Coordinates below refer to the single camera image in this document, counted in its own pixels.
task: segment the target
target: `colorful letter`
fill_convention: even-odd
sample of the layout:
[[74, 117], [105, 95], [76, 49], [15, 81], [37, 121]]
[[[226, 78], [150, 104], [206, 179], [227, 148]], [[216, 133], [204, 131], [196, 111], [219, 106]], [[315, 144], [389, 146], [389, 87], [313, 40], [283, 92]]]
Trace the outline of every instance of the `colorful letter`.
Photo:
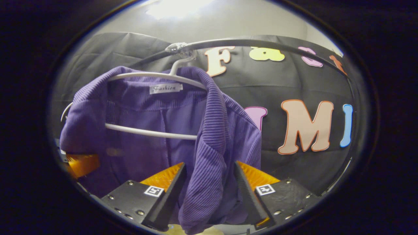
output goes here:
[[308, 150], [312, 141], [312, 151], [322, 151], [329, 147], [329, 133], [334, 105], [329, 101], [319, 103], [315, 118], [312, 120], [305, 103], [301, 100], [286, 100], [282, 102], [282, 109], [287, 112], [287, 130], [285, 143], [278, 149], [279, 154], [296, 153], [299, 147], [296, 139], [299, 135], [302, 150]]
[[353, 106], [343, 105], [342, 110], [345, 113], [345, 127], [344, 127], [344, 136], [340, 142], [340, 146], [344, 148], [344, 147], [347, 147], [351, 143]]
[[346, 72], [344, 72], [344, 70], [342, 69], [342, 64], [340, 61], [337, 60], [337, 58], [335, 58], [335, 56], [329, 56], [330, 59], [332, 59], [332, 61], [334, 61], [335, 65], [337, 66], [337, 68], [339, 70], [341, 70], [345, 75], [347, 75]]
[[261, 131], [261, 124], [263, 123], [263, 117], [267, 115], [267, 109], [263, 107], [247, 107], [244, 110]]
[[282, 61], [285, 59], [280, 50], [263, 48], [263, 47], [251, 47], [253, 50], [250, 51], [250, 57], [254, 60], [272, 60], [272, 61]]
[[205, 55], [208, 57], [208, 71], [206, 73], [211, 77], [224, 73], [227, 68], [221, 65], [221, 60], [225, 63], [229, 63], [231, 60], [231, 53], [226, 49], [232, 50], [234, 48], [235, 46], [223, 46], [207, 50], [205, 52]]
[[[304, 51], [307, 51], [309, 53], [312, 53], [312, 54], [316, 55], [316, 53], [310, 48], [300, 46], [300, 47], [298, 47], [298, 49], [301, 49], [301, 50], [304, 50]], [[323, 64], [321, 62], [309, 59], [306, 56], [302, 56], [302, 60], [305, 61], [305, 63], [310, 65], [310, 66], [314, 66], [314, 67], [322, 67], [323, 66]]]

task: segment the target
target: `light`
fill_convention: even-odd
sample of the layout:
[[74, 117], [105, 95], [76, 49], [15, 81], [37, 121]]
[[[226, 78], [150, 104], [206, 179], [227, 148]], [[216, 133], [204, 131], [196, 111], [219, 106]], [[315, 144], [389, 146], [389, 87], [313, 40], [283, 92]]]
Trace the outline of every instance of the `light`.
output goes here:
[[214, 0], [162, 0], [159, 4], [150, 6], [145, 13], [160, 20], [162, 18], [181, 18], [187, 14], [195, 13]]

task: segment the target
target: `pink letter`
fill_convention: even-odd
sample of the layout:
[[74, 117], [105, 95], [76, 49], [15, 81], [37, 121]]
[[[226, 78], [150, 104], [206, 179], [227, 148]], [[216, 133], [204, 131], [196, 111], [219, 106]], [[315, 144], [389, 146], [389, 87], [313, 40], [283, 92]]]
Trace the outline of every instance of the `pink letter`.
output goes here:
[[[316, 55], [316, 53], [310, 48], [300, 46], [300, 47], [298, 47], [298, 49], [301, 49], [301, 50], [304, 50], [304, 51], [307, 51], [309, 53], [312, 53], [312, 54]], [[302, 60], [305, 61], [305, 63], [307, 63], [310, 66], [314, 66], [314, 67], [322, 67], [323, 66], [323, 64], [321, 62], [309, 59], [306, 56], [302, 56]]]
[[261, 124], [263, 122], [263, 117], [267, 115], [267, 109], [263, 107], [247, 107], [244, 110], [261, 131]]

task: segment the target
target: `yellow letter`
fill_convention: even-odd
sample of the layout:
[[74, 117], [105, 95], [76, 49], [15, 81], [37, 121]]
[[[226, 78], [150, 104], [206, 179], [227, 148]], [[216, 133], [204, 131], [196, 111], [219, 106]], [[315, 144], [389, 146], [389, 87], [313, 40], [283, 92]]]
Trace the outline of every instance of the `yellow letter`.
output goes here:
[[263, 47], [255, 47], [252, 46], [253, 50], [250, 51], [250, 57], [254, 60], [272, 60], [272, 61], [282, 61], [285, 59], [285, 55], [283, 55], [280, 50], [270, 49], [270, 48], [263, 48]]

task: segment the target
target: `white hanger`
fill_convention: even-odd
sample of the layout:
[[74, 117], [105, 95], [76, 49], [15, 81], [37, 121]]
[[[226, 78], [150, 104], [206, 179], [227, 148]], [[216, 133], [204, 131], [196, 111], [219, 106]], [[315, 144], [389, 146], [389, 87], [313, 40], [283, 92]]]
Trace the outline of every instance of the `white hanger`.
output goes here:
[[[185, 78], [185, 77], [177, 76], [177, 69], [180, 66], [180, 64], [186, 64], [186, 63], [194, 60], [196, 58], [196, 56], [197, 56], [196, 51], [192, 51], [192, 56], [191, 57], [177, 60], [176, 62], [174, 62], [169, 74], [155, 73], [155, 72], [126, 73], [126, 74], [119, 74], [119, 75], [113, 76], [113, 77], [109, 78], [108, 81], [114, 81], [114, 80], [118, 80], [118, 79], [122, 79], [122, 78], [138, 77], [138, 76], [141, 76], [141, 77], [144, 77], [144, 76], [161, 77], [161, 78], [165, 78], [165, 79], [168, 79], [168, 80], [187, 83], [187, 84], [190, 84], [192, 86], [196, 86], [196, 87], [199, 87], [199, 88], [202, 88], [202, 89], [206, 90], [206, 87], [200, 82], [197, 82], [197, 81]], [[64, 118], [64, 113], [71, 107], [72, 104], [73, 103], [71, 102], [64, 109], [64, 111], [61, 115], [61, 121]], [[105, 127], [107, 129], [111, 129], [111, 130], [118, 130], [118, 131], [133, 133], [133, 134], [139, 134], [139, 135], [172, 138], [172, 139], [183, 139], [183, 140], [196, 140], [197, 139], [196, 135], [183, 135], [183, 134], [166, 133], [166, 132], [159, 132], [159, 131], [152, 131], [152, 130], [142, 130], [142, 129], [124, 127], [124, 126], [114, 125], [114, 124], [109, 124], [109, 123], [105, 123]]]

